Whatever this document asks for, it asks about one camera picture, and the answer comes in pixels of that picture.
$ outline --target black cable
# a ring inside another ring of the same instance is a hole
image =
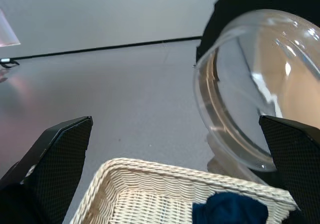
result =
[[[6,69],[10,69],[10,68],[13,68],[15,66],[20,66],[20,64],[16,60],[13,60],[11,58],[2,58],[2,59],[0,59],[0,65],[3,68],[6,68]]]

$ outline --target transparent dome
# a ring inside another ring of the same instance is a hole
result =
[[[320,129],[320,29],[277,10],[230,22],[194,71],[201,117],[221,147],[257,171],[276,169],[261,115]]]

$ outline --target blue cloth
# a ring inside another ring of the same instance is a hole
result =
[[[231,192],[210,196],[206,204],[192,205],[193,224],[262,224],[268,208],[257,200]]]

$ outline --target white wicker basket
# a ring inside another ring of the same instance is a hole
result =
[[[267,223],[281,223],[296,208],[288,191],[229,176],[135,159],[104,163],[71,223],[192,223],[192,203],[214,193],[254,198],[269,211]]]

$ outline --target gray floor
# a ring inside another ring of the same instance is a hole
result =
[[[193,94],[198,43],[41,57],[22,60],[9,73],[0,71],[0,177],[46,128],[86,115],[93,116],[94,125],[64,223],[109,159],[206,170],[213,154]]]

